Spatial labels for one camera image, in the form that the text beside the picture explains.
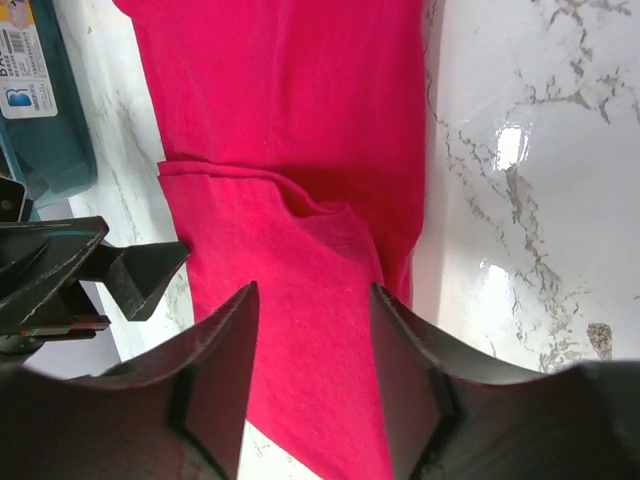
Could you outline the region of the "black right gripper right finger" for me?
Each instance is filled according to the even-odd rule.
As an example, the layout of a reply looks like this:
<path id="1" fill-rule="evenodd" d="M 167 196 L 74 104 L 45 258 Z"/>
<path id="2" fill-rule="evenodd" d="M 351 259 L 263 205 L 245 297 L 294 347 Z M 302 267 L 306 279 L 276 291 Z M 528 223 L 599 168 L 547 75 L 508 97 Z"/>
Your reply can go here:
<path id="1" fill-rule="evenodd" d="M 374 285 L 370 329 L 397 479 L 635 479 L 639 365 L 553 374 L 483 353 Z"/>

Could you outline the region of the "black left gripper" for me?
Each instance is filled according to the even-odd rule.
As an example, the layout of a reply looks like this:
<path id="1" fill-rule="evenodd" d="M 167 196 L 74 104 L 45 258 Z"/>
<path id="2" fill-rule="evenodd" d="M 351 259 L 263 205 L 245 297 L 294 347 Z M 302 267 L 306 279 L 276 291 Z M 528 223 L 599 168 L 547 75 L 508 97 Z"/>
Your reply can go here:
<path id="1" fill-rule="evenodd" d="M 1 179 L 1 353 L 91 339 L 109 326 L 80 280 L 103 283 L 127 321 L 147 321 L 189 256 L 183 242 L 115 247 L 99 216 L 26 219 L 26 188 Z"/>

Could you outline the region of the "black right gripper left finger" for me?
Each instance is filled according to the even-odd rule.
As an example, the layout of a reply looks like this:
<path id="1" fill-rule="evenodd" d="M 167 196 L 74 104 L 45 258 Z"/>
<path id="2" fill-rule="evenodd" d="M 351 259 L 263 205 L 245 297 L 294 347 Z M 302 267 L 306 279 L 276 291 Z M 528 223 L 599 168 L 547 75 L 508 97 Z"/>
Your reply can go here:
<path id="1" fill-rule="evenodd" d="M 5 479 L 233 479 L 259 320 L 255 283 L 99 376 L 1 371 Z"/>

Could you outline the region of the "magenta t shirt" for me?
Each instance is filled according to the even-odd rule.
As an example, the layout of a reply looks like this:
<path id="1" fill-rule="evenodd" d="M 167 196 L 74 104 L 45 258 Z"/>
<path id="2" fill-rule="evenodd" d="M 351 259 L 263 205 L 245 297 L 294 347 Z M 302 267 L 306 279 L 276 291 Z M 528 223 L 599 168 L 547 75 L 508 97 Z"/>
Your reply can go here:
<path id="1" fill-rule="evenodd" d="M 325 479 L 392 475 L 369 324 L 423 224 L 419 1 L 122 1 L 202 320 L 256 282 L 249 421 Z"/>

